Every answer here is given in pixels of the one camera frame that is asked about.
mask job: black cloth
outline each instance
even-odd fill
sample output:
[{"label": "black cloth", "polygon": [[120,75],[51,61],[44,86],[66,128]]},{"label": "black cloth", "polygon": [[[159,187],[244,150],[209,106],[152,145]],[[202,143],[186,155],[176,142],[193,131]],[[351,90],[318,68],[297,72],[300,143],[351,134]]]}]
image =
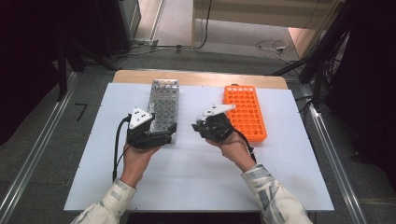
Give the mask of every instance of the black cloth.
[{"label": "black cloth", "polygon": [[352,145],[360,156],[396,189],[396,2],[364,0],[356,10],[325,102],[357,135]]},{"label": "black cloth", "polygon": [[0,144],[58,82],[53,12],[44,2],[0,1]]}]

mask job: patterned sleeve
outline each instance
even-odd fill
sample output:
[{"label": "patterned sleeve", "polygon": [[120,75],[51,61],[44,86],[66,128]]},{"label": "patterned sleeve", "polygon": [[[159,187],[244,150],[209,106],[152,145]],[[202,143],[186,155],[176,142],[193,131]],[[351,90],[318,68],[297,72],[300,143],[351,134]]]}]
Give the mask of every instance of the patterned sleeve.
[{"label": "patterned sleeve", "polygon": [[136,189],[116,179],[105,196],[99,202],[83,211],[73,220],[72,224],[120,223],[120,217],[135,192]]},{"label": "patterned sleeve", "polygon": [[265,223],[312,223],[303,205],[262,164],[242,174],[262,210]]}]

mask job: transparent tube rack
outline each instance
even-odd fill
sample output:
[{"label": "transparent tube rack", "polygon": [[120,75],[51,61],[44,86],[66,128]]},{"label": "transparent tube rack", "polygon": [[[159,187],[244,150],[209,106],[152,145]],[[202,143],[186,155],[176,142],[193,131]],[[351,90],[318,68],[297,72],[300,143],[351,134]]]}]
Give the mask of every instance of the transparent tube rack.
[{"label": "transparent tube rack", "polygon": [[[155,113],[155,120],[150,127],[152,133],[166,131],[177,122],[178,90],[177,79],[152,80],[148,102],[148,112]],[[172,143],[175,141],[176,135],[173,134]]]}]

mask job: person's arm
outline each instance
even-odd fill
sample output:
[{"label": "person's arm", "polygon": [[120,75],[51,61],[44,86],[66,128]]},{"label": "person's arm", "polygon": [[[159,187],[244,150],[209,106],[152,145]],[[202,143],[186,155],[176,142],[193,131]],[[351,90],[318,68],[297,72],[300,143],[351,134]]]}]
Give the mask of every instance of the person's arm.
[{"label": "person's arm", "polygon": [[142,179],[151,156],[160,148],[155,147],[142,152],[125,145],[125,149],[121,178],[116,179],[103,198],[77,216],[72,224],[120,223],[120,217],[134,196],[136,185]]},{"label": "person's arm", "polygon": [[265,223],[312,223],[300,201],[283,188],[262,164],[251,159],[245,142],[236,132],[225,142],[206,141],[219,147],[222,155],[243,172],[242,177],[254,194]]}]

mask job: white table surface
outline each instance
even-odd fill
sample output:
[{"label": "white table surface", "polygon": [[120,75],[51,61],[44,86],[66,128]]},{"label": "white table surface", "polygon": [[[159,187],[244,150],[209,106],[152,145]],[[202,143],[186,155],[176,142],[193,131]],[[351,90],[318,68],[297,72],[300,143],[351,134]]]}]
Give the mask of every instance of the white table surface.
[{"label": "white table surface", "polygon": [[[110,83],[92,127],[64,210],[80,211],[97,202],[111,186],[115,135],[120,121],[135,106],[147,109],[148,84]],[[308,211],[332,211],[332,201],[318,168],[291,91],[256,89],[267,131],[254,144],[264,164]],[[180,86],[177,141],[152,157],[128,210],[141,212],[258,211],[236,166],[194,132],[191,124],[213,103],[221,104],[223,88]],[[120,134],[120,150],[127,124]],[[118,169],[121,175],[122,162]]]}]

